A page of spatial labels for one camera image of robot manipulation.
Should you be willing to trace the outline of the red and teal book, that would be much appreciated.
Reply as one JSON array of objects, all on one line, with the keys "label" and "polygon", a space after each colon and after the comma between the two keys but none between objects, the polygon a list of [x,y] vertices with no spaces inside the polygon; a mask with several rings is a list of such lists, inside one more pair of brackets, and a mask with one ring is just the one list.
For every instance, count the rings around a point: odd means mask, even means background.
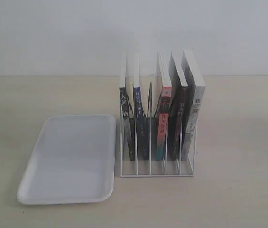
[{"label": "red and teal book", "polygon": [[163,159],[165,153],[166,131],[172,92],[172,83],[169,75],[169,57],[162,51],[157,52],[155,78],[158,92],[158,104],[155,111],[155,117],[158,119],[155,160],[159,161]]}]

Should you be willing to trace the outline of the black spine book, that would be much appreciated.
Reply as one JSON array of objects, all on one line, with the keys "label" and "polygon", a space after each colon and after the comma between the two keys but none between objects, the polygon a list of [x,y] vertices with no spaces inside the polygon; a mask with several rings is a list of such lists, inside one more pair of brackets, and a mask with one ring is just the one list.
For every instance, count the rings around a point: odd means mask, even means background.
[{"label": "black spine book", "polygon": [[121,111],[124,120],[124,133],[127,139],[129,159],[135,160],[135,145],[134,134],[132,132],[132,124],[130,113],[133,113],[132,106],[129,101],[129,96],[126,90],[126,73],[127,73],[127,54],[123,53],[121,58],[120,76],[119,76],[119,93],[121,102]]}]

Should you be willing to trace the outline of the grey white illustrated book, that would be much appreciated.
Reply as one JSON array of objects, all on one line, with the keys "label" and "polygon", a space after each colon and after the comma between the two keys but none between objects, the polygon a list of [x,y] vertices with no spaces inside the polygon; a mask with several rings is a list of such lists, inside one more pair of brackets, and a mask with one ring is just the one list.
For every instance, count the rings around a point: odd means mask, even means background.
[{"label": "grey white illustrated book", "polygon": [[188,84],[182,138],[182,160],[186,161],[196,130],[196,123],[206,85],[192,50],[185,50],[183,52],[181,66]]}]

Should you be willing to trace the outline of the dark brown spine book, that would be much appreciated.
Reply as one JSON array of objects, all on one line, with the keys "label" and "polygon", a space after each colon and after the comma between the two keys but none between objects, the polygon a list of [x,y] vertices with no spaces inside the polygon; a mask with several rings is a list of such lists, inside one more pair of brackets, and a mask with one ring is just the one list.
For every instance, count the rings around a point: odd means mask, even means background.
[{"label": "dark brown spine book", "polygon": [[188,83],[182,69],[182,54],[172,52],[169,62],[169,75],[172,83],[171,105],[168,126],[168,152],[171,160],[179,158],[180,134],[183,126],[186,91]]}]

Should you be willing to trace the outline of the white plastic tray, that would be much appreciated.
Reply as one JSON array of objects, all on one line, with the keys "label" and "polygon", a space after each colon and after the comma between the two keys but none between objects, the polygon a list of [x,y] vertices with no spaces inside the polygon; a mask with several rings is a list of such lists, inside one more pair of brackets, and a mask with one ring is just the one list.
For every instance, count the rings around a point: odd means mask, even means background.
[{"label": "white plastic tray", "polygon": [[45,121],[18,187],[24,205],[95,203],[114,188],[116,118],[53,116]]}]

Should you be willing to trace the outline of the dark blue moon book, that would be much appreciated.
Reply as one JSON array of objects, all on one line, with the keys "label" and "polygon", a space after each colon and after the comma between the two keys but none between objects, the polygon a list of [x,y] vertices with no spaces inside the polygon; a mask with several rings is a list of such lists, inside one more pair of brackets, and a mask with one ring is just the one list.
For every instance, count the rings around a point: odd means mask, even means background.
[{"label": "dark blue moon book", "polygon": [[133,68],[133,97],[134,97],[134,109],[136,120],[136,134],[137,134],[137,146],[140,158],[142,160],[149,159],[149,142],[148,142],[148,124],[143,110],[141,89],[140,89],[140,68],[139,68],[139,54],[134,54],[134,68]]}]

